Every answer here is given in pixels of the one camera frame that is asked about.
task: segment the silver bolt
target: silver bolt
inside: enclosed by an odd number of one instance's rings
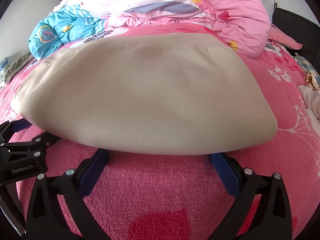
[[[68,176],[70,176],[70,175],[72,175],[72,174],[74,174],[74,173],[75,173],[75,170],[74,170],[74,169],[69,169],[69,170],[66,171],[66,174],[67,174]]]
[[[245,168],[244,169],[244,173],[247,174],[247,175],[251,175],[252,174],[252,170],[249,169],[249,168]]]
[[[281,179],[281,175],[279,173],[275,173],[275,178],[276,179]]]
[[[37,178],[38,179],[43,179],[44,178],[44,174],[43,173],[39,174]]]

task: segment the blue comforter section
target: blue comforter section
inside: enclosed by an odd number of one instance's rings
[[[80,5],[65,6],[43,19],[29,38],[29,49],[40,60],[51,55],[63,44],[86,38],[104,30],[104,19]]]

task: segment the pink blanket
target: pink blanket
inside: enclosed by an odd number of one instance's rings
[[[106,19],[105,30],[197,23],[250,58],[261,54],[271,27],[261,0],[69,0],[67,5]]]
[[[110,36],[208,33],[195,24],[117,28],[96,34],[83,42]],[[243,167],[284,179],[292,209],[293,237],[304,228],[320,200],[320,143],[297,89],[304,72],[277,43],[268,43],[258,59],[239,54],[255,76],[278,121],[275,138],[264,145],[230,152]],[[0,91],[3,121],[19,119],[9,103],[23,79],[35,68],[25,68]],[[30,140],[41,131],[32,126],[17,133],[12,141]],[[90,157],[95,149],[60,140],[48,149],[48,176],[60,175]],[[18,184],[26,213],[34,178]],[[76,226],[62,198],[61,205],[74,232]],[[225,191],[209,156],[161,156],[112,152],[91,196],[88,208],[112,239],[118,240],[206,240],[228,212],[234,199]],[[245,232],[254,215],[256,200],[240,232]]]

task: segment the bed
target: bed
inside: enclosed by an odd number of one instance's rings
[[[217,32],[203,25],[181,22],[168,25],[125,26],[103,30],[72,41],[64,48],[76,48],[108,37],[167,35],[170,33],[212,35],[235,49]],[[320,200],[320,139],[314,132],[297,86],[304,85],[305,73],[281,44],[268,40],[259,56],[238,53],[269,103],[278,122],[274,139],[249,149],[229,152],[243,167],[258,174],[280,172],[284,178],[292,210],[293,239],[305,228]],[[34,60],[0,91],[3,121],[21,117],[10,107],[14,93],[41,61]],[[42,131],[30,127],[12,141],[27,141]],[[62,174],[90,157],[95,148],[60,140],[47,155],[49,176]],[[17,184],[23,212],[35,178]],[[85,202],[97,222],[112,239],[206,239],[221,222],[233,203],[225,191],[208,155],[164,156],[112,152],[107,169]],[[248,230],[258,199],[239,231]],[[64,215],[77,231],[63,199]]]

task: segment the folded beige garment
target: folded beige garment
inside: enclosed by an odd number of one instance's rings
[[[247,66],[208,34],[110,37],[63,48],[35,68],[11,106],[71,141],[146,154],[243,149],[277,130]]]

